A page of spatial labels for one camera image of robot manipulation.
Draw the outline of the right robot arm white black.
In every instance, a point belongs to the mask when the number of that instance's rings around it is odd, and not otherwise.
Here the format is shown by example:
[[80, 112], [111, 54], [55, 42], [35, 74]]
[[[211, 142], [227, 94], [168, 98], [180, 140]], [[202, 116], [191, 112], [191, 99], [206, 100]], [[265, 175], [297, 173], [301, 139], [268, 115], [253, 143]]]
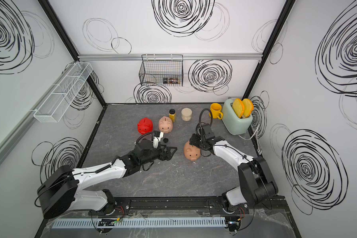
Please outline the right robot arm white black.
[[223, 159], [238, 171], [240, 185], [223, 194], [227, 206], [246, 204], [255, 206], [278, 193], [267, 161], [262, 157], [247, 155], [221, 136], [215, 136], [208, 123], [199, 123], [189, 144]]

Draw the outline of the dark pink piggy bank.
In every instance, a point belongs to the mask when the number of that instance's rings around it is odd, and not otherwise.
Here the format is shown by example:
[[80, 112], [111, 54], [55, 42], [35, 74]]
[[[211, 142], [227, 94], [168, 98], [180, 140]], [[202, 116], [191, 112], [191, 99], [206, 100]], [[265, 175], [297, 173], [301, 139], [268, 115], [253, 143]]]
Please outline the dark pink piggy bank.
[[201, 156], [200, 148], [190, 145], [189, 141], [184, 145], [183, 152], [184, 156], [191, 161], [196, 161]]

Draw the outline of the red piggy bank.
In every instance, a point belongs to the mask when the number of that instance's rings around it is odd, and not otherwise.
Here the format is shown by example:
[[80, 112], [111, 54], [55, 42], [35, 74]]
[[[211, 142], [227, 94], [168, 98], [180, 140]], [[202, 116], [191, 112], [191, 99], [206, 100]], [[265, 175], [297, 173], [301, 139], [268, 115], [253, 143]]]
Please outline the red piggy bank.
[[153, 131], [153, 122], [149, 118], [143, 118], [137, 124], [137, 130], [141, 135]]

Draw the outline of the light pink piggy bank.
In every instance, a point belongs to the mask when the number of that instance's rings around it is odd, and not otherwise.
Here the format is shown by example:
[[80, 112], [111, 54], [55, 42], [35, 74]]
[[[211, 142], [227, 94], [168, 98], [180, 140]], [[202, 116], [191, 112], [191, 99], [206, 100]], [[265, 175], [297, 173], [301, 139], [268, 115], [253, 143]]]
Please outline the light pink piggy bank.
[[173, 121], [171, 118], [164, 116], [160, 118], [158, 127], [160, 132], [171, 133], [173, 130]]

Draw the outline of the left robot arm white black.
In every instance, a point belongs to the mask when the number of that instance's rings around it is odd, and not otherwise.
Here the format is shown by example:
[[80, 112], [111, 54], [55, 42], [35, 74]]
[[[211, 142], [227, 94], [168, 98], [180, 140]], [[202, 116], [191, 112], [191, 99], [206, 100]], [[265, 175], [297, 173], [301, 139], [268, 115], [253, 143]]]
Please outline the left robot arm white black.
[[143, 139], [132, 151], [115, 157], [112, 162], [77, 169], [62, 166], [37, 190], [43, 217], [56, 218], [70, 210], [105, 210], [116, 202], [111, 193], [105, 189], [88, 191], [88, 187], [130, 176], [155, 160], [168, 161], [176, 151], [176, 147], [155, 146], [152, 141]]

